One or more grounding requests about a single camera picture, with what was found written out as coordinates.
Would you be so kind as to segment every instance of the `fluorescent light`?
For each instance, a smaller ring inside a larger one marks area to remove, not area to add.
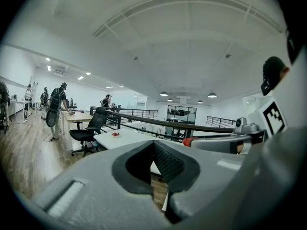
[[[208,95],[208,97],[209,97],[209,98],[216,98],[216,94],[215,94],[215,93],[210,93],[210,94]]]
[[[162,91],[160,95],[161,96],[168,96],[168,94],[165,91]]]

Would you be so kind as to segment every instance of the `office chair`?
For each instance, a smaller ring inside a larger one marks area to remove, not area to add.
[[[71,155],[74,156],[75,153],[77,152],[84,152],[83,157],[86,156],[87,152],[93,153],[90,149],[96,148],[97,147],[87,147],[87,142],[90,142],[92,144],[92,141],[95,141],[94,139],[94,132],[97,132],[100,134],[100,128],[102,124],[106,121],[107,119],[107,113],[103,107],[98,107],[95,111],[95,114],[90,121],[88,127],[86,129],[73,129],[69,131],[69,134],[71,135],[72,138],[75,140],[78,140],[81,142],[81,144],[85,143],[84,146],[82,146],[82,149],[76,150],[76,151],[71,151]]]

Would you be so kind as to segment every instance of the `black cap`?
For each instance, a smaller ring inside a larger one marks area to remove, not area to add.
[[[263,65],[263,81],[269,81],[270,85],[275,88],[280,81],[280,72],[286,66],[278,57],[270,57]]]

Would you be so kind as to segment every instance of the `person's arm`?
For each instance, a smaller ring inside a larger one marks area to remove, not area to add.
[[[66,111],[69,112],[69,110],[68,110],[68,108],[67,108],[67,105],[66,105],[66,99],[65,99],[65,100],[62,100],[62,103],[63,103],[63,105],[64,105]]]

